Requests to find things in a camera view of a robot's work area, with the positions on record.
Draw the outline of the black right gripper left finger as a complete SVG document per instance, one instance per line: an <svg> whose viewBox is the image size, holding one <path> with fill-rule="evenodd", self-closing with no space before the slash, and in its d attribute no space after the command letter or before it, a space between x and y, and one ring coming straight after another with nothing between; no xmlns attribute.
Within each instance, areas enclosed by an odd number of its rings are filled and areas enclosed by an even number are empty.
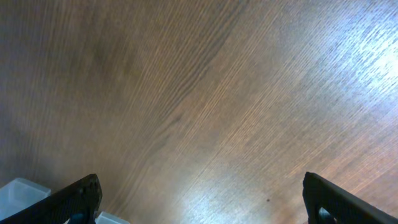
<svg viewBox="0 0 398 224"><path fill-rule="evenodd" d="M89 174L1 224L95 224L102 196L98 176Z"/></svg>

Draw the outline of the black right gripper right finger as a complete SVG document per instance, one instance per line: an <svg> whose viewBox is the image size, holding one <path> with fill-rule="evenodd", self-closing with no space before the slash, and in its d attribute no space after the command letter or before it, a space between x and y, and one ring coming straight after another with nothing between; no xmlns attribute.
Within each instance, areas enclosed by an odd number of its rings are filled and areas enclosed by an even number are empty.
<svg viewBox="0 0 398 224"><path fill-rule="evenodd" d="M302 195L308 224L397 224L397 218L313 172L305 173Z"/></svg>

